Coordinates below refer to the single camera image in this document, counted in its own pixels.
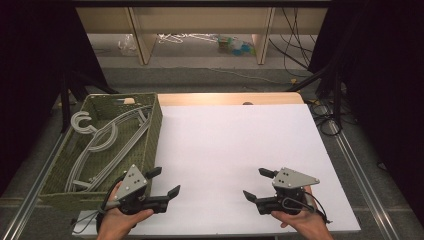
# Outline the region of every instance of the human hand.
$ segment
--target human hand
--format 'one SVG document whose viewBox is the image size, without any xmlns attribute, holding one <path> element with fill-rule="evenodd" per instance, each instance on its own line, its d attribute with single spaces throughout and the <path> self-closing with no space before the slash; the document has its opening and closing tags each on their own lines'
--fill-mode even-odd
<svg viewBox="0 0 424 240">
<path fill-rule="evenodd" d="M 113 196 L 116 195 L 116 192 L 118 191 L 118 188 L 121 186 L 121 184 L 122 182 L 116 184 L 115 188 L 109 196 L 109 201 L 113 201 Z M 117 208 L 110 209 L 105 213 L 97 239 L 123 239 L 131 231 L 131 228 L 133 228 L 137 223 L 147 219 L 152 215 L 152 209 L 143 210 L 134 215 L 125 215 Z"/>
<path fill-rule="evenodd" d="M 306 192 L 312 194 L 310 186 L 305 186 L 304 188 Z M 297 215 L 290 215 L 282 211 L 272 211 L 271 215 L 281 221 L 282 228 L 290 225 L 296 229 L 298 233 L 302 234 L 302 236 L 309 240 L 333 239 L 322 217 L 318 213 L 301 211 Z"/>
</svg>

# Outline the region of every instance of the black curtain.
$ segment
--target black curtain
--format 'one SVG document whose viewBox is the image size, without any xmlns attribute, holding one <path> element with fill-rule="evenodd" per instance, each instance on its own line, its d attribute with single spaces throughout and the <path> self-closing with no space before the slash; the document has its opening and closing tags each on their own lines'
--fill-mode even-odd
<svg viewBox="0 0 424 240">
<path fill-rule="evenodd" d="M 49 117 L 63 76 L 76 71 L 106 81 L 74 8 L 8 0 L 0 16 L 2 194 Z M 86 83 L 78 82 L 82 90 Z"/>
</svg>

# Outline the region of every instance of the wire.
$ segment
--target wire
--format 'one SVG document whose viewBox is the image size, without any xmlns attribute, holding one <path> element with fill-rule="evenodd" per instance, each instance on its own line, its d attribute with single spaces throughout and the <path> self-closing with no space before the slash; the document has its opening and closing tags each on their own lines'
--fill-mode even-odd
<svg viewBox="0 0 424 240">
<path fill-rule="evenodd" d="M 298 60 L 296 60 L 294 57 L 290 56 L 287 54 L 287 49 L 286 51 L 281 50 L 280 48 L 278 48 L 271 39 L 269 39 L 269 42 L 277 49 L 277 51 L 279 51 L 280 53 L 282 53 L 284 55 L 284 57 L 288 57 L 290 58 L 292 61 L 296 62 L 297 64 L 299 64 L 301 67 L 303 67 L 304 69 L 308 69 L 308 66 L 304 65 L 303 63 L 299 62 Z"/>
<path fill-rule="evenodd" d="M 317 43 L 317 40 L 315 40 L 315 38 L 312 37 L 312 35 L 309 35 L 309 37 L 311 37 L 312 41 L 314 42 L 314 44 Z"/>
<path fill-rule="evenodd" d="M 296 45 L 294 45 L 293 43 L 289 43 L 284 37 L 283 37 L 283 35 L 282 34 L 280 34 L 280 37 L 281 37 L 281 39 L 283 39 L 283 41 L 284 42 L 286 42 L 287 44 L 289 44 L 290 46 L 292 46 L 292 47 L 294 47 L 294 48 L 298 48 L 298 49 L 303 49 L 304 51 L 307 51 L 307 52 L 312 52 L 312 50 L 309 50 L 309 49 L 306 49 L 306 48 L 302 48 L 302 47 L 300 47 L 300 46 L 296 46 Z"/>
<path fill-rule="evenodd" d="M 80 222 L 84 221 L 85 219 L 87 219 L 87 218 L 91 217 L 91 218 L 90 218 L 90 220 L 88 221 L 88 223 L 84 226 L 84 228 L 83 228 L 81 231 L 74 231 L 74 230 L 72 230 L 72 232 L 73 232 L 73 233 L 76 233 L 76 234 L 80 234 L 80 233 L 84 232 L 84 231 L 85 231 L 85 229 L 88 227 L 88 225 L 90 225 L 91 221 L 93 221 L 94 217 L 95 217 L 98 213 L 99 213 L 99 211 L 95 211 L 95 212 L 93 212 L 93 213 L 91 213 L 91 214 L 89 214 L 89 215 L 85 216 L 84 218 L 80 219 L 79 221 L 75 222 L 74 224 L 72 224 L 72 225 L 71 225 L 71 227 L 75 227 L 78 223 L 80 223 Z"/>
<path fill-rule="evenodd" d="M 214 71 L 214 72 L 234 74 L 234 75 L 236 75 L 236 76 L 244 77 L 244 78 L 249 78 L 249 79 L 259 79 L 259 80 L 264 80 L 264 81 L 267 81 L 267 82 L 270 82 L 270 83 L 275 83 L 275 84 L 283 84 L 283 85 L 285 85 L 285 84 L 292 84 L 292 83 L 289 83 L 289 82 L 287 82 L 287 83 L 275 82 L 275 81 L 272 81 L 272 80 L 269 80 L 269 79 L 266 79 L 266 78 L 261 78 L 261 77 L 251 77 L 251 76 L 242 75 L 242 74 L 239 74 L 239 73 L 236 73 L 236 72 L 224 71 L 224 70 L 217 70 L 217 69 L 214 69 L 214 68 L 206 68 L 206 69 L 209 69 L 209 70 Z"/>
<path fill-rule="evenodd" d="M 310 193 L 308 193 L 308 192 L 306 192 L 305 191 L 305 193 L 306 194 L 308 194 L 309 196 L 311 196 L 317 203 L 318 203 L 318 205 L 319 205 L 319 207 L 321 208 L 321 210 L 322 210 L 322 213 L 323 213 L 323 215 L 324 215 L 324 221 L 326 222 L 326 223 L 331 223 L 331 221 L 328 221 L 328 219 L 327 219 L 327 213 L 325 212 L 325 209 L 324 209 L 324 207 L 322 206 L 322 204 L 318 201 L 318 199 L 314 196 L 314 195 L 312 195 L 312 194 L 310 194 Z"/>
<path fill-rule="evenodd" d="M 294 11 L 294 22 L 293 22 L 293 26 L 290 23 L 290 20 L 287 17 L 287 14 L 286 14 L 286 11 L 284 10 L 284 8 L 281 8 L 281 9 L 283 11 L 284 17 L 286 18 L 287 23 L 289 24 L 290 31 L 291 31 L 289 43 L 291 41 L 292 36 L 294 36 L 294 38 L 297 40 L 297 43 L 299 44 L 299 47 L 301 49 L 301 53 L 302 53 L 303 59 L 305 60 L 306 64 L 309 64 L 309 62 L 310 62 L 309 61 L 309 58 L 306 55 L 305 51 L 303 50 L 302 43 L 301 43 L 300 37 L 299 37 L 299 28 L 297 26 L 297 12 L 298 12 L 298 8 L 294 8 L 293 9 L 293 11 Z"/>
</svg>

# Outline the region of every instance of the mesh basket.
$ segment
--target mesh basket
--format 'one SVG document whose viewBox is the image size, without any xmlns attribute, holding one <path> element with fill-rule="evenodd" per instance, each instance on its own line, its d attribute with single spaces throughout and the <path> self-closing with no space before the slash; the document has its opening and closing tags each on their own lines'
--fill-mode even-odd
<svg viewBox="0 0 424 240">
<path fill-rule="evenodd" d="M 81 134 L 70 128 L 49 169 L 47 179 L 39 194 L 40 199 L 45 204 L 62 210 L 97 209 L 113 182 L 122 176 L 132 164 L 135 164 L 143 174 L 152 170 L 162 124 L 162 111 L 157 94 L 89 95 L 85 99 L 81 111 L 88 112 L 92 119 L 81 121 L 80 126 L 85 127 L 83 124 L 86 124 L 100 129 L 127 111 L 149 105 L 152 106 L 150 127 L 93 192 L 65 192 L 66 181 L 76 159 L 93 137 L 92 134 Z M 116 141 L 104 151 L 89 154 L 78 180 L 88 182 L 90 178 L 96 176 L 134 135 L 139 124 L 138 119 L 130 119 L 119 124 Z M 150 189 L 151 181 L 146 191 L 147 196 L 150 194 Z"/>
</svg>

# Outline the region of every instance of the white board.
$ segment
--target white board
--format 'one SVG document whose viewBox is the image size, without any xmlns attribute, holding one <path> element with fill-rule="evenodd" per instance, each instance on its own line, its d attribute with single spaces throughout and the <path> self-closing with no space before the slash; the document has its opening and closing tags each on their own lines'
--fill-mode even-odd
<svg viewBox="0 0 424 240">
<path fill-rule="evenodd" d="M 273 196 L 259 168 L 288 167 L 316 177 L 313 194 L 324 206 L 330 231 L 359 231 L 340 181 L 307 105 L 162 107 L 156 155 L 162 174 L 151 196 L 180 194 L 164 214 L 139 223 L 130 235 L 156 237 L 265 236 L 294 232 L 260 215 L 243 190 Z M 79 223 L 75 230 L 82 229 Z M 96 235 L 95 224 L 80 236 Z"/>
</svg>

